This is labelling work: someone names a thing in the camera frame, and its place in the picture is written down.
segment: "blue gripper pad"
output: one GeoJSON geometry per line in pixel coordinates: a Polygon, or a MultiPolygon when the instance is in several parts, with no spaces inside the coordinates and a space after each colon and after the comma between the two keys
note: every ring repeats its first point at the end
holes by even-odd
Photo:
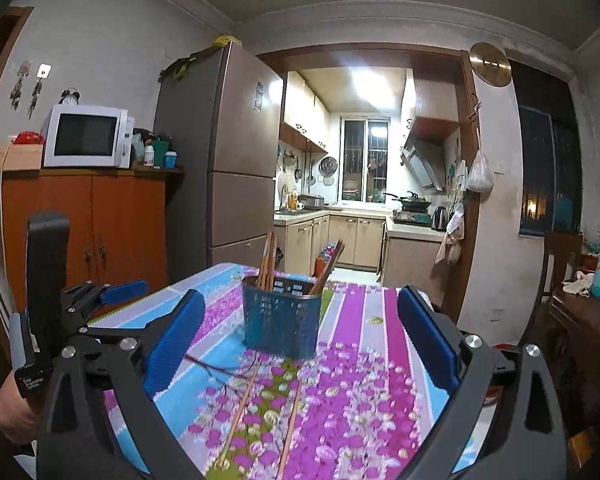
{"type": "Polygon", "coordinates": [[[171,383],[205,319],[205,298],[198,291],[189,290],[175,309],[179,310],[171,319],[171,324],[144,360],[142,387],[149,397],[167,389],[171,383]]]}
{"type": "Polygon", "coordinates": [[[146,296],[149,285],[145,280],[125,283],[124,285],[110,286],[100,295],[100,303],[104,305],[115,305],[123,301],[131,301],[135,298],[146,296]]]}
{"type": "Polygon", "coordinates": [[[398,317],[437,388],[453,394],[460,385],[458,356],[429,314],[417,292],[403,288],[398,294],[398,317]]]}

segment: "blue utensil holder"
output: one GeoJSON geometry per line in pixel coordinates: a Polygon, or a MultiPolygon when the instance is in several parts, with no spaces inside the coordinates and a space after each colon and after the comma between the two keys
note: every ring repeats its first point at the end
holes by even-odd
{"type": "Polygon", "coordinates": [[[257,276],[242,279],[244,343],[247,348],[290,359],[315,355],[322,294],[308,296],[312,282],[275,277],[273,292],[256,288],[257,276]]]}

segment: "human hand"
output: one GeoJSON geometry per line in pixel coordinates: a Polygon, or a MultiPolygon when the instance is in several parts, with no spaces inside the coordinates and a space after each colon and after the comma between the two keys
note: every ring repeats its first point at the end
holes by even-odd
{"type": "Polygon", "coordinates": [[[0,388],[0,430],[14,444],[28,444],[38,434],[43,407],[40,398],[20,396],[11,371],[0,388]]]}

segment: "metal screw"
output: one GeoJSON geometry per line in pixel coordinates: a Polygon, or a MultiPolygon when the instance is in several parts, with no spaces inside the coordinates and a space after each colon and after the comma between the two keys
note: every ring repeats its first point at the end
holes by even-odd
{"type": "Polygon", "coordinates": [[[536,345],[525,346],[526,353],[531,357],[538,357],[540,355],[540,349],[536,345]]]}
{"type": "Polygon", "coordinates": [[[73,346],[65,346],[60,355],[65,359],[71,359],[75,355],[75,348],[73,346]]]}
{"type": "Polygon", "coordinates": [[[138,341],[133,337],[125,337],[120,341],[120,348],[123,350],[133,350],[136,346],[138,346],[138,341]]]}
{"type": "Polygon", "coordinates": [[[469,334],[466,336],[464,338],[464,342],[467,343],[470,348],[480,348],[482,346],[482,339],[480,339],[480,336],[475,334],[469,334]]]}

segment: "sticker on refrigerator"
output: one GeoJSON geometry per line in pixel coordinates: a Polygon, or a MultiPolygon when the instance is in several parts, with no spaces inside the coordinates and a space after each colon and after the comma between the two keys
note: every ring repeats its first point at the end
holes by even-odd
{"type": "Polygon", "coordinates": [[[256,102],[253,105],[254,110],[256,110],[257,112],[262,111],[263,95],[264,95],[264,86],[262,85],[262,83],[260,81],[258,81],[258,84],[256,85],[256,102]]]}

